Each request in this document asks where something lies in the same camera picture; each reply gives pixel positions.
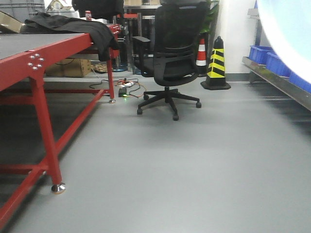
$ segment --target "gray storage bin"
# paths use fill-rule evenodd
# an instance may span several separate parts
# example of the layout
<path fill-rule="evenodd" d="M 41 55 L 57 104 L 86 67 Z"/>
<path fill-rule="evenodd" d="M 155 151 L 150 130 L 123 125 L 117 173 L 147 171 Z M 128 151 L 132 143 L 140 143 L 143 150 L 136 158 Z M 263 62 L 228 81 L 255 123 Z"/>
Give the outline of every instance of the gray storage bin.
<path fill-rule="evenodd" d="M 1 0 L 0 11 L 24 22 L 37 12 L 45 12 L 44 0 Z"/>

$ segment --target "chair backrest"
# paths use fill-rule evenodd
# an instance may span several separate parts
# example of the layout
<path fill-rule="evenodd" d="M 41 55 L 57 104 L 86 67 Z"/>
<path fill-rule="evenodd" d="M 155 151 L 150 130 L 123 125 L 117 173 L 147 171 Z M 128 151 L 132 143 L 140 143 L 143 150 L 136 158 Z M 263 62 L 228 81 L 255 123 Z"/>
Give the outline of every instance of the chair backrest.
<path fill-rule="evenodd" d="M 205 0 L 172 0 L 157 8 L 154 46 L 156 83 L 163 86 L 181 85 L 197 77 L 194 45 L 197 44 L 206 12 Z"/>
<path fill-rule="evenodd" d="M 206 1 L 167 1 L 155 12 L 155 52 L 190 50 L 207 12 Z"/>

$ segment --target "metal shelf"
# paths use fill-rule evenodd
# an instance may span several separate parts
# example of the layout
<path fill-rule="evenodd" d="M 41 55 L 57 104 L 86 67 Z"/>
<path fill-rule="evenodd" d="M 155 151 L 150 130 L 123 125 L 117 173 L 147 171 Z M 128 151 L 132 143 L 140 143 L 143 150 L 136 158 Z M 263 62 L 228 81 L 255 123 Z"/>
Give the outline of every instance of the metal shelf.
<path fill-rule="evenodd" d="M 247 15 L 254 19 L 260 19 L 257 8 L 248 9 Z"/>
<path fill-rule="evenodd" d="M 124 9 L 127 10 L 146 10 L 146 9 L 156 9 L 160 5 L 126 5 L 124 6 Z"/>
<path fill-rule="evenodd" d="M 142 16 L 142 19 L 155 19 L 155 16 Z"/>
<path fill-rule="evenodd" d="M 255 74 L 275 86 L 280 91 L 303 105 L 305 108 L 311 110 L 311 93 L 299 88 L 290 83 L 288 78 L 282 78 L 275 73 L 267 70 L 265 66 L 261 66 L 253 62 L 248 57 L 243 57 L 243 63 L 250 68 Z"/>

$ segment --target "yellow stripe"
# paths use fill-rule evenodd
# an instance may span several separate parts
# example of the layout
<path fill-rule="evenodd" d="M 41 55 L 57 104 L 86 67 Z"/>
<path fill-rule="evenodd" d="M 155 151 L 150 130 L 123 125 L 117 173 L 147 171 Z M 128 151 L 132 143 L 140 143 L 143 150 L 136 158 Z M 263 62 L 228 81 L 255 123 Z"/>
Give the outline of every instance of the yellow stripe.
<path fill-rule="evenodd" d="M 219 51 L 219 52 L 222 52 L 222 53 L 224 53 L 225 52 L 225 50 L 224 49 L 214 49 L 215 51 Z"/>
<path fill-rule="evenodd" d="M 219 61 L 225 62 L 225 58 L 224 58 L 224 57 L 221 57 L 221 56 L 219 56 L 219 55 L 217 55 L 217 54 L 211 55 L 210 58 L 211 58 L 211 59 L 217 59 L 217 60 L 219 60 Z"/>
<path fill-rule="evenodd" d="M 209 66 L 208 66 L 208 68 L 211 68 L 211 67 L 215 67 L 215 68 L 220 69 L 220 70 L 222 70 L 222 71 L 225 70 L 225 67 L 224 67 L 224 66 L 221 66 L 221 65 L 216 64 L 216 63 L 210 63 Z"/>
<path fill-rule="evenodd" d="M 208 75 L 210 78 L 224 78 L 223 75 L 217 74 L 217 73 L 215 73 L 215 72 L 213 72 L 213 71 L 207 73 L 207 75 Z"/>

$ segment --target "metal foot pad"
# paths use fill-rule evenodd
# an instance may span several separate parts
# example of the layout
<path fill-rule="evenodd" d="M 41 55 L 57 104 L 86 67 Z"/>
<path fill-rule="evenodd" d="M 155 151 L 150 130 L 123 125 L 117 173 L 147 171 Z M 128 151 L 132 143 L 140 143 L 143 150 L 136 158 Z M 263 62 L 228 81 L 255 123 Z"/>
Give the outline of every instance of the metal foot pad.
<path fill-rule="evenodd" d="M 52 192 L 54 194 L 61 194 L 66 190 L 66 185 L 64 183 L 54 184 L 52 186 Z"/>

